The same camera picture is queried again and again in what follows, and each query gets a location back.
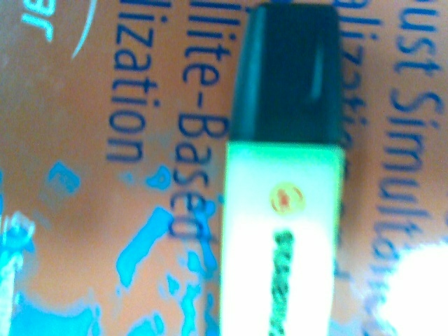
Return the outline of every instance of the highlighter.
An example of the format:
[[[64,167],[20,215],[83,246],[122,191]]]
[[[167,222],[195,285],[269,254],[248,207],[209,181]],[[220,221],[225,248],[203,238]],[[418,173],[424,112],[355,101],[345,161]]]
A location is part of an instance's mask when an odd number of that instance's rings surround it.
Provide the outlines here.
[[[324,336],[342,196],[339,23],[328,5],[251,11],[226,148],[221,336]]]

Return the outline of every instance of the red logo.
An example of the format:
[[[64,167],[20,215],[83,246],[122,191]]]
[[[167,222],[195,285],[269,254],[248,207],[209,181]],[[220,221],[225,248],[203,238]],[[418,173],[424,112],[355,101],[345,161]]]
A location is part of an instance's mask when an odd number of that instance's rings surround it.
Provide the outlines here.
[[[271,206],[281,215],[301,211],[305,207],[305,199],[300,189],[291,182],[283,182],[272,189]]]

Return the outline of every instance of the white curved line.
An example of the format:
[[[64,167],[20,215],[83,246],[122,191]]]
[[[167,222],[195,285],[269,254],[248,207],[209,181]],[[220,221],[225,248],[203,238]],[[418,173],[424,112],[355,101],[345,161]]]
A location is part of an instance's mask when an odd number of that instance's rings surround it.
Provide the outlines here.
[[[76,57],[76,55],[79,53],[79,50],[81,50],[81,48],[83,47],[83,44],[89,34],[90,27],[92,26],[96,8],[97,8],[97,0],[90,0],[90,6],[89,11],[87,13],[87,20],[85,21],[84,30],[83,33],[81,34],[81,38],[79,39],[75,51],[73,51],[73,55],[71,56],[72,59]]]

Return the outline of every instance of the highlighter cap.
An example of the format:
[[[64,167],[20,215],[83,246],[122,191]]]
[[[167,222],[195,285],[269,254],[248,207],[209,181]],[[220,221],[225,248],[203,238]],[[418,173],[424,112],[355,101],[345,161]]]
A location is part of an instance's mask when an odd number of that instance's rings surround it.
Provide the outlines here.
[[[339,22],[329,5],[252,10],[239,60],[231,141],[339,144]]]

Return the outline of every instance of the paper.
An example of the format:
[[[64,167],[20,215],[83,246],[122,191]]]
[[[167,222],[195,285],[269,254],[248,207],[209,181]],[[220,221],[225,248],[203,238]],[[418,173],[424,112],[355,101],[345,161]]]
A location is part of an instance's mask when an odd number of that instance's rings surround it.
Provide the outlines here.
[[[35,222],[10,335],[217,335],[224,145],[256,4],[0,3],[2,217]],[[330,335],[398,335],[386,276],[448,236],[448,3],[332,4],[348,160]]]

